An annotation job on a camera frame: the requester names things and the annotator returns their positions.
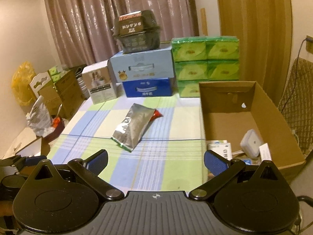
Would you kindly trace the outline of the green oral spray box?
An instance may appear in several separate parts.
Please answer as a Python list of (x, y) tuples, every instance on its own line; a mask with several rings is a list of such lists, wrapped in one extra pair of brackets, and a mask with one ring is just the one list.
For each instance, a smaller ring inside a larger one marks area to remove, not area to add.
[(211, 143), (207, 145), (207, 149), (219, 154), (229, 161), (232, 159), (232, 149), (230, 143)]

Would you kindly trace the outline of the clear plastic floss box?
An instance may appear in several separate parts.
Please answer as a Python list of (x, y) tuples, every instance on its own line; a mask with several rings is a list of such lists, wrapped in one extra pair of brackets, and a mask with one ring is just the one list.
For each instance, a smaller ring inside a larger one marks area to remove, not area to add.
[(250, 159), (250, 158), (243, 158), (242, 161), (246, 165), (260, 165), (261, 164), (259, 160), (254, 160), (254, 159)]

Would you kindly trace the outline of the white square night light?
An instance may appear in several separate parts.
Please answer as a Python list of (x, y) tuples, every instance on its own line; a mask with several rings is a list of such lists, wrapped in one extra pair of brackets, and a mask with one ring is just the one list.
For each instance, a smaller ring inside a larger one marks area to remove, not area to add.
[(263, 140), (258, 136), (254, 129), (250, 129), (246, 132), (240, 142), (241, 149), (252, 159), (256, 159), (259, 156), (259, 147), (263, 145)]

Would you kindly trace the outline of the silver foil pouch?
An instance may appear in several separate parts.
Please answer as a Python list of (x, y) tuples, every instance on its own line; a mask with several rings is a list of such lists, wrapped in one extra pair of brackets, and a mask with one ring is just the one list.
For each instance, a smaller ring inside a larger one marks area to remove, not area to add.
[(122, 149), (132, 152), (141, 140), (154, 110), (134, 103), (124, 120), (117, 125), (111, 139)]

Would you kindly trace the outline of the red candy wrapper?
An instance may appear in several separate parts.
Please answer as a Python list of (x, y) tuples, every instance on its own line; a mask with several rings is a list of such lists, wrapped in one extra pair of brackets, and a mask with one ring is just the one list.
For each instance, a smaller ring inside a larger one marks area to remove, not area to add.
[(160, 118), (162, 116), (163, 115), (158, 110), (155, 109), (152, 117), (150, 118), (150, 121), (154, 121), (155, 119)]

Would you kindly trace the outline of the white green tablet box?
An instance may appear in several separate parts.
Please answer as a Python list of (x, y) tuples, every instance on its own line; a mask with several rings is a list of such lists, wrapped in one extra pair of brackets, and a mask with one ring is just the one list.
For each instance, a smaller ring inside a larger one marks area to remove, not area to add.
[(206, 144), (222, 144), (222, 143), (228, 143), (227, 140), (210, 140), (206, 141)]

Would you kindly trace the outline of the white dinosaur medicine box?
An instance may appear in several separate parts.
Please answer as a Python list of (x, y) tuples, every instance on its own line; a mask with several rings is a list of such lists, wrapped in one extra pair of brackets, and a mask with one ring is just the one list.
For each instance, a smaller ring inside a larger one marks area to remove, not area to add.
[(259, 147), (259, 155), (261, 157), (261, 161), (272, 161), (271, 152), (268, 147), (268, 143), (264, 143)]

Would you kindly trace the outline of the crumpled silver bag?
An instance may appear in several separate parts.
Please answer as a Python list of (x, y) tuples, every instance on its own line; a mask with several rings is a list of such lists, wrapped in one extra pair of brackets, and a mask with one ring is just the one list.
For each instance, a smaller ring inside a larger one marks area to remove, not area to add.
[(46, 137), (53, 131), (52, 118), (45, 105), (43, 96), (39, 96), (32, 109), (26, 115), (27, 126), (33, 130), (38, 137)]

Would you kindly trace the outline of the brown cardboard box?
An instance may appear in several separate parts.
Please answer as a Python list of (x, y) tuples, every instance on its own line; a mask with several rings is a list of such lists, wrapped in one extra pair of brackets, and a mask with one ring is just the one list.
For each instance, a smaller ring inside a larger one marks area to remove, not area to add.
[(254, 129), (268, 144), (272, 161), (291, 182), (306, 161), (290, 127), (257, 82), (201, 82), (200, 100), (205, 139), (226, 140), (233, 152), (244, 134)]

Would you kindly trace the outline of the checked tablecloth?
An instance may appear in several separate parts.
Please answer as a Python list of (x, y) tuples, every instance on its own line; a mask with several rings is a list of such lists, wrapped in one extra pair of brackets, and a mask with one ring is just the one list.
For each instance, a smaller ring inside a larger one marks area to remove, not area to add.
[[(160, 117), (150, 121), (129, 147), (113, 135), (135, 105), (156, 110)], [(54, 164), (85, 159), (104, 149), (108, 164), (100, 177), (124, 192), (191, 191), (206, 181), (205, 137), (198, 98), (128, 98), (124, 92), (110, 101), (85, 101), (51, 148)]]

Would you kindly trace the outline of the brown cardboard boxes stack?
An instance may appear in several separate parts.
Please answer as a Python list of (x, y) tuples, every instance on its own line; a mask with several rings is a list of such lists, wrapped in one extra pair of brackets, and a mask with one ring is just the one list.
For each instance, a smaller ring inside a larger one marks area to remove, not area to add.
[(50, 115), (70, 120), (85, 100), (75, 73), (57, 65), (37, 74), (29, 84), (34, 95), (43, 97)]

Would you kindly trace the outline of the yellow plastic bag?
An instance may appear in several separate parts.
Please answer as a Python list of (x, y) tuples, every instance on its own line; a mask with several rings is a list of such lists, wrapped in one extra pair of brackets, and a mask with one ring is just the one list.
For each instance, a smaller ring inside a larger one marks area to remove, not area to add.
[(36, 76), (35, 70), (29, 61), (22, 63), (12, 76), (11, 89), (20, 106), (29, 106), (36, 99), (29, 86)]

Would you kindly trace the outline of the white humidifier product box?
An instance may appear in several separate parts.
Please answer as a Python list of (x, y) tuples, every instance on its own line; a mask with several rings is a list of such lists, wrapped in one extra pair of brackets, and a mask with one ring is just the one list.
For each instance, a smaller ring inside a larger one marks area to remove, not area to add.
[(107, 61), (85, 67), (82, 78), (94, 104), (117, 98), (116, 82), (111, 76)]

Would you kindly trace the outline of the quilted beige chair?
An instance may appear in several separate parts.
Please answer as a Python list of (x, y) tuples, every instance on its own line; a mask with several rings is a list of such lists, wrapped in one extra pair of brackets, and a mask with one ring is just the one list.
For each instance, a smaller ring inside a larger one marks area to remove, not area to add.
[(294, 60), (291, 75), (279, 103), (296, 141), (307, 158), (312, 152), (312, 62)]

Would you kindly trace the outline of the dark blue milk carton box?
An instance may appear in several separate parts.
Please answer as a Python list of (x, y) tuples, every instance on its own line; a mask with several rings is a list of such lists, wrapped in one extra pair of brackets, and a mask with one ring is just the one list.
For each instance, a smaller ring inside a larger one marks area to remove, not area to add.
[(128, 98), (172, 96), (174, 78), (126, 81), (122, 83)]

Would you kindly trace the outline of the green tissue pack bundle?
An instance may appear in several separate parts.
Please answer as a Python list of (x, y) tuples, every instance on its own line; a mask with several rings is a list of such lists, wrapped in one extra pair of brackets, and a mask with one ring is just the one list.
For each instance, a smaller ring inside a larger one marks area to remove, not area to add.
[(199, 83), (239, 79), (239, 39), (234, 36), (173, 38), (171, 52), (181, 98), (200, 96)]

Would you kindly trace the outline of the light blue milk carton box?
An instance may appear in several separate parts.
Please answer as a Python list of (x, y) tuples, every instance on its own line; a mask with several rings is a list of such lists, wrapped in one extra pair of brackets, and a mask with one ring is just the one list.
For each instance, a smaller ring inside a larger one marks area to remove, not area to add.
[(118, 52), (110, 58), (117, 82), (174, 78), (171, 44), (145, 52)]

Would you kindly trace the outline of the black instant noodle bowls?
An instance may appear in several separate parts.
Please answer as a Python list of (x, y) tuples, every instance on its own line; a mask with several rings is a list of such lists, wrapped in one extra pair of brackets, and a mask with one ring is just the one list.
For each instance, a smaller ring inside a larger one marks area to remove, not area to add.
[(113, 37), (125, 54), (160, 47), (160, 26), (152, 10), (139, 10), (114, 20)]

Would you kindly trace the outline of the pink curtain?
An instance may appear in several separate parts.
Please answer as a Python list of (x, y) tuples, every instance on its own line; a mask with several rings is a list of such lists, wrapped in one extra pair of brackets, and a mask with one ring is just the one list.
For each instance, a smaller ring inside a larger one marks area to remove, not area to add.
[(199, 33), (195, 0), (45, 0), (45, 6), (59, 59), (70, 67), (116, 54), (114, 20), (130, 12), (152, 10), (163, 41)]

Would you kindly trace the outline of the wall power socket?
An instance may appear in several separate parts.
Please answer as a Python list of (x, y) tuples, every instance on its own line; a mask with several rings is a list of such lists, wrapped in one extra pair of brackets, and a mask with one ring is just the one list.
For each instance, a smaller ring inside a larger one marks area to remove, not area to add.
[(313, 54), (313, 37), (306, 36), (306, 51)]

